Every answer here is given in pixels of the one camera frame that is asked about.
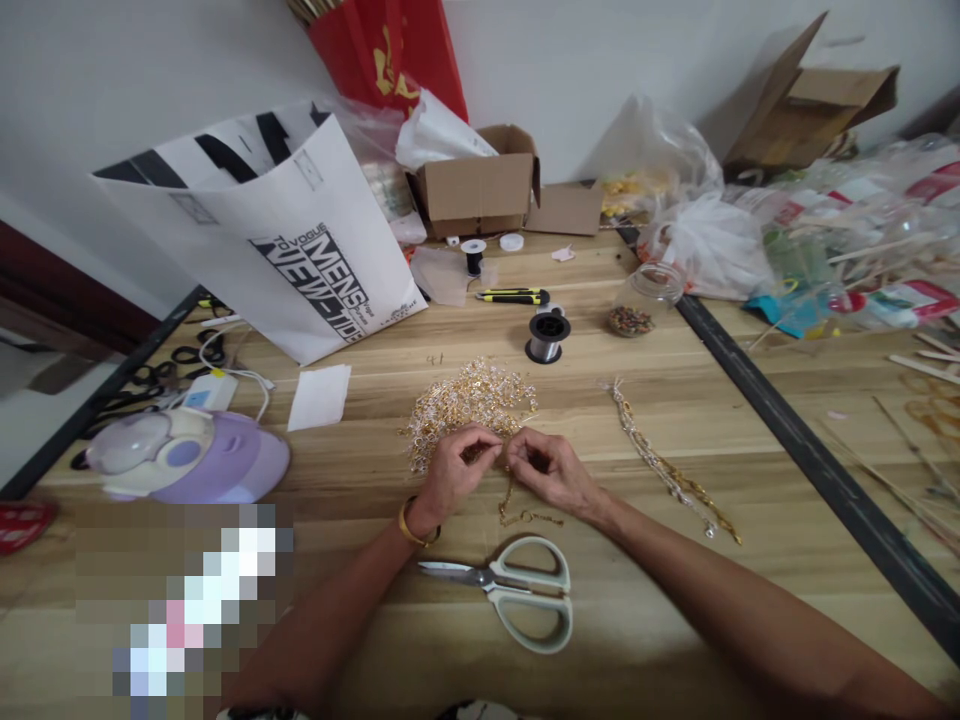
person's left hand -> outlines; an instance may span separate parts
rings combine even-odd
[[[477,489],[502,447],[503,441],[478,423],[464,425],[440,440],[420,495],[407,513],[410,532],[423,537],[442,525],[460,501]],[[468,456],[475,455],[470,463],[463,458],[466,451]]]

pile of gold jewelry findings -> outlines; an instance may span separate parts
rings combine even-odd
[[[524,400],[530,404],[530,414],[524,418],[521,413],[517,419],[508,411]],[[460,368],[456,377],[434,383],[417,399],[410,422],[400,431],[410,438],[407,446],[410,471],[426,474],[440,438],[469,422],[480,423],[506,442],[520,431],[520,420],[529,420],[536,411],[536,390],[525,384],[519,373],[494,367],[482,357],[471,360]],[[498,506],[500,525],[508,527],[521,521],[546,520],[563,527],[563,520],[529,510],[508,518],[513,482],[510,475],[507,496]]]
[[[719,525],[733,536],[738,545],[742,545],[743,541],[736,529],[720,512],[706,490],[658,455],[650,447],[647,439],[640,434],[634,423],[630,403],[620,392],[620,382],[617,380],[612,386],[604,385],[603,387],[612,393],[620,411],[620,424],[633,443],[637,454],[659,476],[670,494],[703,520],[707,537],[714,537]],[[530,414],[521,412],[520,417],[515,418],[509,410],[516,408],[524,400],[530,404]],[[467,423],[478,422],[506,442],[520,431],[521,421],[529,420],[536,411],[536,390],[532,385],[525,384],[519,373],[495,367],[482,357],[471,360],[460,368],[456,377],[435,382],[417,399],[407,427],[400,430],[400,434],[410,438],[410,444],[407,446],[410,471],[416,475],[425,475],[440,439]],[[517,522],[546,520],[563,527],[563,520],[529,510],[507,517],[507,506],[513,495],[513,483],[513,476],[510,475],[507,495],[497,506],[501,526],[509,527]],[[716,516],[716,522],[694,503],[691,495]]]
[[[721,528],[733,536],[733,539],[737,541],[737,545],[743,545],[743,540],[741,540],[737,534],[736,528],[734,528],[724,514],[720,512],[720,509],[714,504],[713,499],[707,494],[707,491],[703,489],[700,483],[688,479],[682,472],[674,467],[673,464],[658,455],[656,450],[650,447],[650,442],[640,434],[633,419],[633,408],[630,407],[630,403],[627,402],[623,397],[623,393],[620,392],[621,382],[623,381],[618,378],[614,381],[613,385],[604,384],[601,385],[601,387],[603,387],[604,390],[609,390],[613,395],[613,400],[617,403],[617,409],[620,411],[620,426],[629,436],[637,454],[643,458],[643,461],[647,463],[650,469],[663,481],[663,484],[667,486],[670,494],[681,504],[693,510],[693,512],[703,520],[703,524],[706,526],[704,532],[708,538],[713,538],[717,531],[717,525],[719,524]],[[690,498],[690,495],[693,495],[702,505],[708,508],[716,516],[717,522],[711,520],[703,510],[697,507]]]

power adapter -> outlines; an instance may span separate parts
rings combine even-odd
[[[226,410],[230,407],[233,394],[237,391],[240,381],[223,370],[212,370],[208,375],[201,375],[190,386],[183,407],[195,410]]]

hand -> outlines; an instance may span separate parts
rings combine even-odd
[[[541,499],[564,512],[587,519],[603,498],[570,442],[523,428],[507,443],[507,462],[514,477]]]
[[[410,532],[423,537],[442,525],[460,501],[477,489],[502,448],[503,441],[477,423],[440,440],[420,495],[407,513]]]

white scissors handle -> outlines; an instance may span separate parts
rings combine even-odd
[[[573,635],[573,606],[570,604],[570,598],[555,598],[548,595],[525,595],[514,590],[500,590],[494,588],[487,593],[487,599],[493,603],[493,607],[500,616],[500,622],[507,629],[513,639],[523,645],[527,650],[532,650],[541,655],[553,655],[563,650]],[[524,635],[520,630],[510,622],[504,612],[504,605],[516,603],[517,605],[532,605],[542,610],[554,610],[560,615],[560,626],[554,630],[553,634],[542,640]]]
[[[556,559],[560,566],[556,573],[540,572],[538,570],[525,570],[523,568],[511,567],[506,564],[508,557],[513,555],[516,550],[525,545],[541,545],[550,551],[550,554]],[[519,580],[522,583],[535,583],[537,585],[546,585],[548,587],[559,588],[564,594],[570,592],[570,568],[567,567],[567,559],[560,552],[560,548],[554,545],[546,538],[538,535],[527,535],[518,538],[507,545],[500,557],[491,561],[490,569],[494,574],[508,580]]]
[[[508,566],[506,559],[512,555],[515,550],[525,545],[542,545],[547,548],[557,560],[557,564],[559,565],[558,571],[556,573],[546,573]],[[507,632],[513,636],[514,640],[528,650],[532,650],[541,655],[553,655],[563,650],[573,636],[573,605],[570,603],[570,598],[567,597],[567,593],[570,592],[570,568],[567,566],[567,559],[563,556],[563,553],[560,552],[560,548],[542,537],[535,535],[522,537],[505,547],[500,557],[490,563],[490,569],[493,570],[498,578],[555,587],[563,592],[562,597],[550,597],[549,595],[524,593],[508,588],[495,587],[487,593],[487,599],[493,603],[497,615],[500,617],[500,621],[507,629]],[[532,638],[529,635],[525,635],[520,632],[517,626],[507,617],[504,611],[504,605],[509,603],[529,605],[543,610],[554,611],[560,616],[560,625],[553,634],[544,639]]]

